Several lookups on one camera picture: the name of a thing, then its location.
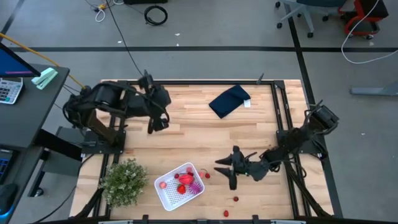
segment computer screen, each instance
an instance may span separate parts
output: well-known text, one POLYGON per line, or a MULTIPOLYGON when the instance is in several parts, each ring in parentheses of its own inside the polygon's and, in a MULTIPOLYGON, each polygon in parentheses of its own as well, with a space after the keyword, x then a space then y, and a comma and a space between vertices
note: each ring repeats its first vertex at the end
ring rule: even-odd
POLYGON ((0 78, 36 77, 40 72, 0 43, 0 78))

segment white label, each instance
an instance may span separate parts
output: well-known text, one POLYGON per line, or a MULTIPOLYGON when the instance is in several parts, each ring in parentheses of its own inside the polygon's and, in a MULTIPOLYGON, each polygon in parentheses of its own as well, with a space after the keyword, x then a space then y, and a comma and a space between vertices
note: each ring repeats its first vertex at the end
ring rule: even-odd
POLYGON ((250 107, 250 99, 244 100, 244 101, 243 101, 243 106, 244 106, 244 107, 250 107))

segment potted plant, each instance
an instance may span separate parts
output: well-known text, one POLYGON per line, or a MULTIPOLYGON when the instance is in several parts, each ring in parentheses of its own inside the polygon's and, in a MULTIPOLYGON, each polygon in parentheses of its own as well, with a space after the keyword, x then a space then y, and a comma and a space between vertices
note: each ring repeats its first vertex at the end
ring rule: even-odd
POLYGON ((108 166, 107 173, 101 179, 104 196, 112 207, 137 204, 137 198, 144 193, 148 183, 148 171, 139 165, 136 159, 128 159, 120 164, 108 166))

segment white plastic basket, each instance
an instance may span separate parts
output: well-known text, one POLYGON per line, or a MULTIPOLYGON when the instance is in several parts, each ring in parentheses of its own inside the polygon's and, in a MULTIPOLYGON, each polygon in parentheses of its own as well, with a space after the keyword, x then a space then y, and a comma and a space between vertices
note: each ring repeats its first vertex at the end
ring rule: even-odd
POLYGON ((159 177, 158 179, 155 180, 155 189, 157 192, 157 195, 159 195, 160 201, 162 202, 162 205, 164 209, 167 211, 172 211, 179 206, 189 202, 190 200, 194 199, 198 195, 202 194, 205 191, 205 185, 201 181, 201 178, 193 166, 192 163, 188 162, 184 165, 181 165, 178 168, 175 168, 174 170, 166 173, 162 177, 159 177), (187 172, 187 167, 192 168, 193 172, 193 177, 195 178, 195 182, 200 184, 201 186, 201 192, 199 194, 192 194, 189 191, 189 187, 187 186, 187 192, 185 194, 180 194, 177 192, 177 187, 180 184, 178 179, 174 178, 175 174, 181 174, 181 173, 186 173, 187 172), (161 189, 159 184, 161 182, 165 182, 167 184, 167 187, 165 189, 161 189))

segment wooden tabletop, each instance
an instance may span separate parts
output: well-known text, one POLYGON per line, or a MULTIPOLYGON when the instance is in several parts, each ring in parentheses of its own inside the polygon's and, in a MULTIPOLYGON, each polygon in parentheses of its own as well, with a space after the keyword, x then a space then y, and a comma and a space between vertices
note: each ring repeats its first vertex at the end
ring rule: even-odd
MULTIPOLYGON (((307 109, 300 80, 285 80, 287 98, 294 126, 300 127, 307 109)), ((269 85, 242 85, 251 96, 251 107, 240 106, 223 119, 208 106, 219 94, 231 85, 166 85, 172 104, 167 107, 170 127, 158 133, 147 134, 148 118, 126 120, 128 127, 124 154, 119 162, 136 158, 149 171, 149 184, 145 194, 139 197, 138 205, 113 208, 112 219, 229 219, 292 218, 289 188, 284 167, 278 173, 269 172, 261 181, 238 176, 238 189, 229 190, 228 180, 213 170, 214 161, 232 152, 233 145, 241 148, 244 155, 261 154, 277 145, 275 132, 277 121, 271 88, 269 85), (210 179, 203 179, 206 189, 203 194, 174 211, 166 211, 155 191, 154 181, 186 162, 197 169, 206 169, 210 179)), ((280 107, 282 97, 279 94, 280 107)), ((284 127, 287 123, 282 113, 284 127)), ((109 114, 98 112, 99 119, 109 124, 109 114)), ((322 165, 317 158, 301 155, 302 166, 307 170, 305 183, 315 200, 328 213, 333 213, 322 165)), ((89 201, 100 176, 102 155, 93 156, 80 170, 70 215, 76 215, 89 201)), ((300 214, 303 215, 301 196, 298 196, 300 214)))

